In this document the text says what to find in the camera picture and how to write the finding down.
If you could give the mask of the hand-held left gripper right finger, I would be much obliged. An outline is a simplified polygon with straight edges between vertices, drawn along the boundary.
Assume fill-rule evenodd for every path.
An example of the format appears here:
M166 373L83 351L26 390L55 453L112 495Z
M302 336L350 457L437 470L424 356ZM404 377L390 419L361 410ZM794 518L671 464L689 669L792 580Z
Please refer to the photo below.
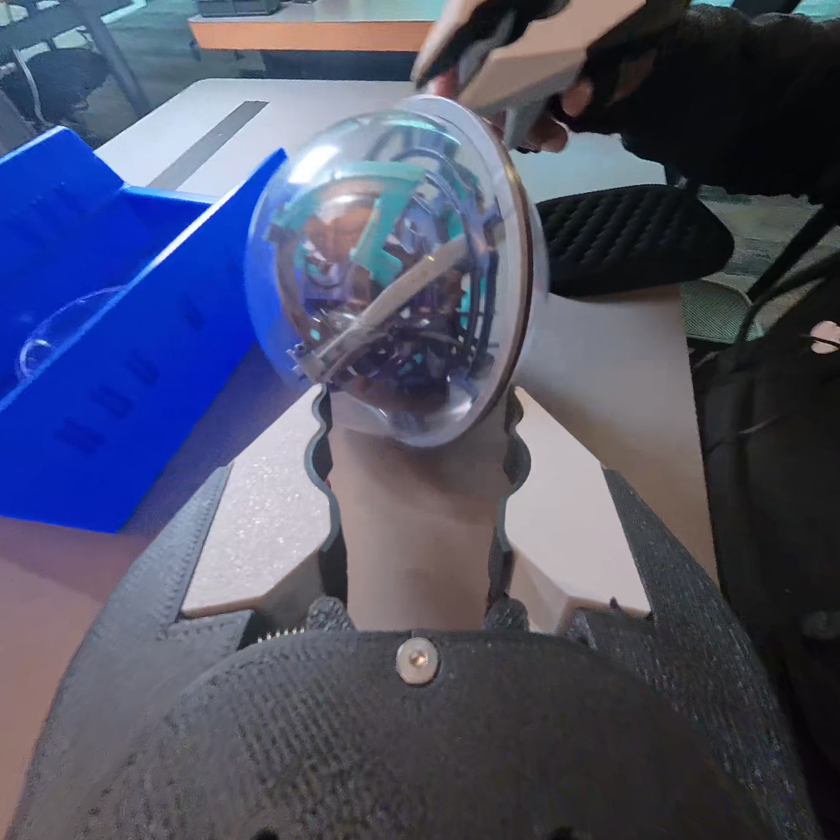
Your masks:
M523 388L507 409L500 584L531 621L651 612L602 463Z

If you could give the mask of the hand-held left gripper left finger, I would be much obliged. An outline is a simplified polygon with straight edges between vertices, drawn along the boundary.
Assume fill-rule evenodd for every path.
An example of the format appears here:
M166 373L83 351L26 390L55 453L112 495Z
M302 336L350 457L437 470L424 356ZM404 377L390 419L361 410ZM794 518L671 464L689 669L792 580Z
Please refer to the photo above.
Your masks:
M344 538L329 487L330 394L306 391L234 460L182 603L195 619L250 610L303 621L344 602Z

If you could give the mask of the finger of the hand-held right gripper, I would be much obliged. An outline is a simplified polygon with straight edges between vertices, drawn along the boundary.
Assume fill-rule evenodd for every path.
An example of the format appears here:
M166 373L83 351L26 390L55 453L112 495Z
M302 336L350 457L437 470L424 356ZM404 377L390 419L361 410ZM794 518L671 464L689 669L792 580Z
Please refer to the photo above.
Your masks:
M480 115L543 103L580 73L588 48L646 10L642 1L450 1L414 63L426 88L453 72L448 94Z
M525 102L505 111L503 144L508 150L539 150L558 132L548 102Z

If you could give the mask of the clear plastic maze ball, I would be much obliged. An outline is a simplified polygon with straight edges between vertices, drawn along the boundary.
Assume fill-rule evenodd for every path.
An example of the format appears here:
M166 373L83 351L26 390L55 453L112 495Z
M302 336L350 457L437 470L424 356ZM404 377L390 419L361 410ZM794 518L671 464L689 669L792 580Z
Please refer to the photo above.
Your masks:
M492 129L421 94L320 132L252 216L245 293L283 385L441 448L505 396L549 292L539 215Z

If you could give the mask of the blue plastic bin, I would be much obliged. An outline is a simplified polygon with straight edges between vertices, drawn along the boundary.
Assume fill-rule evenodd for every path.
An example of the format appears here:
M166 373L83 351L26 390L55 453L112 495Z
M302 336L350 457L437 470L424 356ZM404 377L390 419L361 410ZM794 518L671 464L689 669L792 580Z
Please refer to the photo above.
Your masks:
M1 512L114 533L256 341L245 253L279 149L221 199L126 183L74 132L2 158ZM122 286L27 381L30 333Z

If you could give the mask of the clear plastic ball stand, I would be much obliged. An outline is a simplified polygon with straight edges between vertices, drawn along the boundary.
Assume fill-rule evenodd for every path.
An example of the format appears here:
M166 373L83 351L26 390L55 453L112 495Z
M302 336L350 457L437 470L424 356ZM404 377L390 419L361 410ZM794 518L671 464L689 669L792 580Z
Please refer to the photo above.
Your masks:
M14 365L17 380L26 382L31 378L122 290L122 286L116 286L91 292L67 303L42 321L17 352Z

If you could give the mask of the person's right hand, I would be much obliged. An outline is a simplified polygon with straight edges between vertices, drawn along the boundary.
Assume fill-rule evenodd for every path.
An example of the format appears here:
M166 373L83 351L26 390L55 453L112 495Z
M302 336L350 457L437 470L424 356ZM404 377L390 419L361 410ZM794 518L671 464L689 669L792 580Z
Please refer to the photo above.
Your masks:
M520 151L560 151L575 120L595 119L637 91L688 2L635 2L633 12L607 25L607 2L584 2L584 21L603 29L589 38L583 57L563 71L520 142Z

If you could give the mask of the black mesh wrist rest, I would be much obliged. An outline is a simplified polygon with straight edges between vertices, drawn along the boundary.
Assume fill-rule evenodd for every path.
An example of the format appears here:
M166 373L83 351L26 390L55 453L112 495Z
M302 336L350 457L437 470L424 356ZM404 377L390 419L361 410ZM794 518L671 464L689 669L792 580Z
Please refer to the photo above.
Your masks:
M734 239L698 198L671 185L631 185L536 205L549 291L600 298L700 280L730 260Z

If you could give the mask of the black backpack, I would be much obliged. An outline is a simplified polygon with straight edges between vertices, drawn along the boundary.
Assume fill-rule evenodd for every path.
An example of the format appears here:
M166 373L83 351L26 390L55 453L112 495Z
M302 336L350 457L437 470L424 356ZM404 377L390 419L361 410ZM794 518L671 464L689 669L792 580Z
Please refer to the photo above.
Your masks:
M838 838L838 228L820 207L747 292L731 341L689 339L721 585Z

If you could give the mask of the long pale desk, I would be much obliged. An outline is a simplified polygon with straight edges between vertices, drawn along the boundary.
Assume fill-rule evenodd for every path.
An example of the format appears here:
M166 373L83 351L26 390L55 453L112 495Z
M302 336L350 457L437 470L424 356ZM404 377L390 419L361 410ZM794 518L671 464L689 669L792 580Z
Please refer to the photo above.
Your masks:
M444 1L287 3L270 16L190 17L210 50L416 53Z

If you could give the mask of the black office chair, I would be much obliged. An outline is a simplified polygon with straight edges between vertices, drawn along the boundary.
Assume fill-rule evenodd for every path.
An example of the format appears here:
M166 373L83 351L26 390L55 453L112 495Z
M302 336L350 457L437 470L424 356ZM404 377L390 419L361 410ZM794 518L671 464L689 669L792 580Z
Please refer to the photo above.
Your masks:
M109 73L108 62L92 49L48 49L2 66L1 88L34 128L76 127Z

